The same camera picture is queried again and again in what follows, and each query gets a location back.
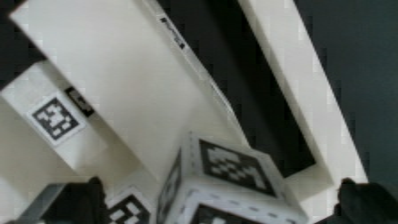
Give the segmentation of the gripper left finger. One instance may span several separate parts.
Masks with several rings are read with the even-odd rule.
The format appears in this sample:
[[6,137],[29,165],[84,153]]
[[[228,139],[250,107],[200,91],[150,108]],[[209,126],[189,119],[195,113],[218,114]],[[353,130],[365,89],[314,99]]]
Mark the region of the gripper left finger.
[[108,224],[102,183],[52,183],[42,189],[12,224]]

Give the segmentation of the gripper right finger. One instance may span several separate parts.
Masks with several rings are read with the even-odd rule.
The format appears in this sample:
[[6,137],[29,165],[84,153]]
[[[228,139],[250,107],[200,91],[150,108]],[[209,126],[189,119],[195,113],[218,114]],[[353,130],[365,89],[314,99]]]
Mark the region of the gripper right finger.
[[398,185],[340,181],[328,224],[398,224]]

